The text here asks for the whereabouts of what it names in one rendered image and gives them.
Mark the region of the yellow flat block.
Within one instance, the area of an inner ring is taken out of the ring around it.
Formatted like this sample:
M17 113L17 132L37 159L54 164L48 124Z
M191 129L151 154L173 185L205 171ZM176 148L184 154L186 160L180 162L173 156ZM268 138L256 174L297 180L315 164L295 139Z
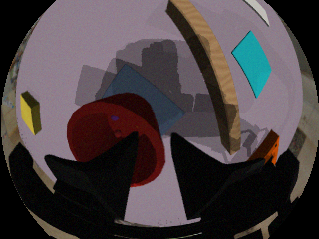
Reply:
M40 104L27 91L20 93L20 96L21 119L31 129L31 132L36 135L37 132L41 131Z

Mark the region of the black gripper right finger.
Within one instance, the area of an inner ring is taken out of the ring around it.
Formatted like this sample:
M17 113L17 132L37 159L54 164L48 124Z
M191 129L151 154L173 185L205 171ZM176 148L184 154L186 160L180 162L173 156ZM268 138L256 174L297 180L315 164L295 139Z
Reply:
M171 133L170 148L187 220L200 218L200 211L210 206L224 188L256 174L266 162L266 158L258 158L222 163L176 132Z

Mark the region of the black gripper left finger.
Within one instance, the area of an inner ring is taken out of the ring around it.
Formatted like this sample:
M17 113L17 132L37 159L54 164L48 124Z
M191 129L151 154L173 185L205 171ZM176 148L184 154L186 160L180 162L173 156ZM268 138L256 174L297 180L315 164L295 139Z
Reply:
M124 220L137 147L139 132L133 131L127 138L88 162L75 162L49 154L44 155L44 160L56 179L95 195L115 215L116 220Z

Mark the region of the wooden flat bar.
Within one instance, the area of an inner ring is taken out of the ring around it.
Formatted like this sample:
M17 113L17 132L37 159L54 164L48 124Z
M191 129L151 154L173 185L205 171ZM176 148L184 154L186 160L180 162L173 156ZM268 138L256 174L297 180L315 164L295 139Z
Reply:
M238 97L226 57L212 29L188 0L168 0L166 12L191 47L215 110L220 143L233 155L240 150Z

